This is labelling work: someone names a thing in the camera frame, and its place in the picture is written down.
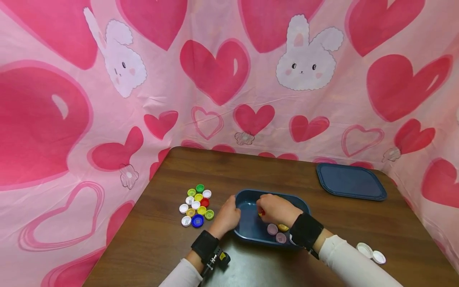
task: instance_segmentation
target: blue plastic tray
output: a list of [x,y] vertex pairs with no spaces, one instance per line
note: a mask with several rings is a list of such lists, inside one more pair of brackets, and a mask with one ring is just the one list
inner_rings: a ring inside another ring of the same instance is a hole
[[320,184],[333,195],[376,201],[387,198],[379,179],[368,169],[331,163],[319,163],[316,169]]
[[256,204],[260,196],[266,193],[283,197],[302,211],[311,214],[306,202],[294,195],[246,189],[236,195],[236,207],[241,210],[241,220],[239,221],[239,225],[234,229],[234,232],[244,241],[255,242],[266,246],[301,249],[299,246],[290,243],[290,231],[284,232],[287,236],[287,243],[284,244],[278,243],[276,236],[268,233],[268,224],[264,223],[258,216]]

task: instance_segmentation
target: left hand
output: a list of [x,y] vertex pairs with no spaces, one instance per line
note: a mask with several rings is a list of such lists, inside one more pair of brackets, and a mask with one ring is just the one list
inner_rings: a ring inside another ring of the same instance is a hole
[[220,212],[215,216],[209,233],[217,239],[222,239],[223,235],[235,229],[241,219],[241,210],[236,208],[236,197],[230,196],[223,204]]

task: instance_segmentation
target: pink backdrop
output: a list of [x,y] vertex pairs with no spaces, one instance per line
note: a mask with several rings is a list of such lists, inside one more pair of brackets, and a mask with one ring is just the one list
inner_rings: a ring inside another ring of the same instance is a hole
[[457,0],[24,2],[0,0],[5,286],[81,286],[180,145],[381,169],[459,270]]

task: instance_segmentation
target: hand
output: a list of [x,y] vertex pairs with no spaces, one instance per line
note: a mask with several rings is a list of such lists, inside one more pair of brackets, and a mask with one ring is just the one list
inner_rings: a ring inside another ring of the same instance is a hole
[[273,194],[263,194],[257,200],[258,213],[264,211],[261,219],[266,223],[283,224],[291,228],[303,211],[288,200]]
[[236,208],[236,197],[230,196],[223,204],[217,216],[214,218],[209,228],[209,233],[217,239],[222,239],[223,235],[236,228],[241,219],[241,210]]

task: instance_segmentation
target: black wrist strap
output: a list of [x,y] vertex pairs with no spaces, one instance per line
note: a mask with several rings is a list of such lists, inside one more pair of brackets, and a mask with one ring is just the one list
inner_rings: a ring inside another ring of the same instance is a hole
[[204,230],[191,245],[191,249],[201,258],[201,262],[206,265],[210,260],[213,252],[217,248],[220,240],[213,237],[209,232]]
[[298,216],[290,229],[291,239],[296,245],[304,247],[315,258],[319,259],[319,255],[313,250],[313,245],[323,229],[324,226],[314,217],[303,213]]

